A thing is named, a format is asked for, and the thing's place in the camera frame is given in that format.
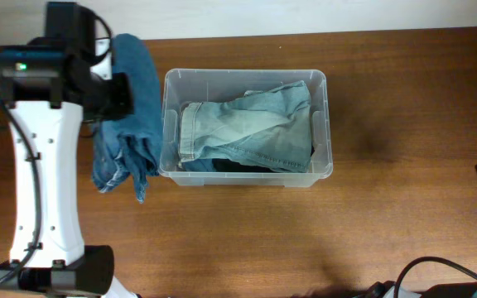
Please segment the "dark blue jeans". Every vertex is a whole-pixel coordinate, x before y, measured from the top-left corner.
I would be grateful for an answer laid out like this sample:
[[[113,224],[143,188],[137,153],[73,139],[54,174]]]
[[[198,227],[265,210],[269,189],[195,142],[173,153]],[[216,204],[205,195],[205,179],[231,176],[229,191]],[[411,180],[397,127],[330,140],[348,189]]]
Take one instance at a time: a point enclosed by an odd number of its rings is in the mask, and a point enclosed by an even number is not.
[[[158,175],[163,126],[161,86],[150,51],[138,37],[123,33],[113,38],[113,72],[126,75],[133,96],[133,113],[94,126],[92,180],[108,193],[131,177],[138,202],[146,199],[149,176]]]

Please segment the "teal blue shirt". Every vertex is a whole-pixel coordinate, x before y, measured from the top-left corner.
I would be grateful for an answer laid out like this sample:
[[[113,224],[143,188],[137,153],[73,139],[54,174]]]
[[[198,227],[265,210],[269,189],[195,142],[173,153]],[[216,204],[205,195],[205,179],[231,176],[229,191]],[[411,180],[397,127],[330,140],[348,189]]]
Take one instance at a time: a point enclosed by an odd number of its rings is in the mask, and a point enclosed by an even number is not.
[[[192,172],[217,172],[212,159],[198,159],[181,163],[184,171]]]

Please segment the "dark navy garment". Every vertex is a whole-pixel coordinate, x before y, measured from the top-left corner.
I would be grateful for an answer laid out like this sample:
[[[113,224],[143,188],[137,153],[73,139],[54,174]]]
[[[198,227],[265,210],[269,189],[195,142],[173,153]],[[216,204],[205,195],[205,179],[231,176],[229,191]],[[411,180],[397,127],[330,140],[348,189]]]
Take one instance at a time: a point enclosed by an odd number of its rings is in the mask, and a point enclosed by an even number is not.
[[[217,171],[306,173],[314,152],[311,141],[254,143],[249,147],[230,144],[210,159]]]

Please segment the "clear plastic storage bin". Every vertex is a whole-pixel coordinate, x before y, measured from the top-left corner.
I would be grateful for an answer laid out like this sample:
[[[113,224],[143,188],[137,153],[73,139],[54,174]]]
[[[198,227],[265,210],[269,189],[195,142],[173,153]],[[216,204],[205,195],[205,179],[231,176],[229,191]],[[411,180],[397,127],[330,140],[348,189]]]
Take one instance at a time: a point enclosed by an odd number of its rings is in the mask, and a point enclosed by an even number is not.
[[[199,172],[180,167],[181,114],[192,102],[225,102],[248,90],[264,91],[304,81],[311,93],[314,152],[307,173]],[[159,173],[180,186],[280,185],[310,187],[334,170],[327,78],[319,70],[172,69],[166,73],[161,108],[163,143]]]

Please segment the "light blue jeans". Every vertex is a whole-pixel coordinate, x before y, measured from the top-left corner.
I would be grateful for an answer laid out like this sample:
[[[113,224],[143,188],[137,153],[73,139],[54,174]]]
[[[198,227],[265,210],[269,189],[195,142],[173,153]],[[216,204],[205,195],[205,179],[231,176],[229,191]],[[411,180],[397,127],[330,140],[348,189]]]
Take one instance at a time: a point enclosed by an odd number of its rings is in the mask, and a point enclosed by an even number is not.
[[[181,115],[180,163],[228,160],[306,173],[312,153],[310,111],[311,93],[302,80],[249,90],[228,102],[190,103]]]

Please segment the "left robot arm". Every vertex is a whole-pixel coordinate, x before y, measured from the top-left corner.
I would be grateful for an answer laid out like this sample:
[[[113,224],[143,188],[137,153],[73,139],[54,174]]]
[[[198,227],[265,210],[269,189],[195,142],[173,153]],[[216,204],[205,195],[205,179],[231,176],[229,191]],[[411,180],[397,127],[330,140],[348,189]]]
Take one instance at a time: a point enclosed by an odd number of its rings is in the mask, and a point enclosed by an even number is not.
[[[125,74],[113,74],[101,18],[75,2],[48,2],[42,36],[0,54],[0,107],[16,168],[12,248],[0,291],[47,297],[127,297],[113,249],[84,242],[77,206],[77,147],[84,123],[133,112]]]

